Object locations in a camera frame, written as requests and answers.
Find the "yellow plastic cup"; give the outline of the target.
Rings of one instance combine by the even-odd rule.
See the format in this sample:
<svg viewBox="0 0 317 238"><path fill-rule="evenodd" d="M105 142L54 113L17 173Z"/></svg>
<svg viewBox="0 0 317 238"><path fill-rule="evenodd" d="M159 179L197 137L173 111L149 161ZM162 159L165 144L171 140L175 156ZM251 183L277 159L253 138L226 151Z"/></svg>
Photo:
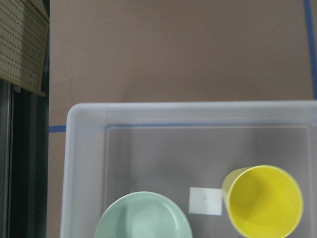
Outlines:
<svg viewBox="0 0 317 238"><path fill-rule="evenodd" d="M246 238L285 238L300 223L304 200L295 179L270 165L230 172L222 182L232 226Z"/></svg>

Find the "white label sticker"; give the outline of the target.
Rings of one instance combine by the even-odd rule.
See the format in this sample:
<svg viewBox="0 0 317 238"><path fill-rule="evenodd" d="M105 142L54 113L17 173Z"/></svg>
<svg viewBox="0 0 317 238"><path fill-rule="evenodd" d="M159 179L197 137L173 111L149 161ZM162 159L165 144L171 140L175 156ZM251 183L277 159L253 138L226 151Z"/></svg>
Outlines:
<svg viewBox="0 0 317 238"><path fill-rule="evenodd" d="M190 187L189 213L222 215L222 190L220 188Z"/></svg>

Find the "clear plastic bin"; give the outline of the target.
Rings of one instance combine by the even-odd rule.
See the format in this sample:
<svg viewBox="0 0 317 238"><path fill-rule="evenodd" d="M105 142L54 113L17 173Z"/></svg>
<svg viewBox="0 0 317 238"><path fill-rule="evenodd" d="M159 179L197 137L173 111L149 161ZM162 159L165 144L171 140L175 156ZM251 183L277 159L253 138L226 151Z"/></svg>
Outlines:
<svg viewBox="0 0 317 238"><path fill-rule="evenodd" d="M67 115L60 236L91 238L106 208L136 191L173 200L196 238L237 238L222 215L189 213L190 187L273 165L304 197L294 238L317 235L316 101L77 104Z"/></svg>

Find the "perforated beige panel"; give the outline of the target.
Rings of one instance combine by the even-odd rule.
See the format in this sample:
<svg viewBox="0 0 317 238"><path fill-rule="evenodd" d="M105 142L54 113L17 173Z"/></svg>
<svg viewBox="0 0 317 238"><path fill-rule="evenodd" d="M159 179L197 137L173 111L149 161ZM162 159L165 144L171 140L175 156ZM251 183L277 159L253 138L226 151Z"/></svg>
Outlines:
<svg viewBox="0 0 317 238"><path fill-rule="evenodd" d="M0 77L42 97L49 23L42 0L0 2Z"/></svg>

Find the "mint green bowl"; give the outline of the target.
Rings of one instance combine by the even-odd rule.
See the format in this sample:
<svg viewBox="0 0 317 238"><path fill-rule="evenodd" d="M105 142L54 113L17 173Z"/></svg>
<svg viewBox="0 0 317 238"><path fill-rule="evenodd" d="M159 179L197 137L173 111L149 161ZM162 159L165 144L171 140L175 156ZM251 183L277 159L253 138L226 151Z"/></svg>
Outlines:
<svg viewBox="0 0 317 238"><path fill-rule="evenodd" d="M125 195L101 216L96 238L191 238L188 219L171 199L149 191Z"/></svg>

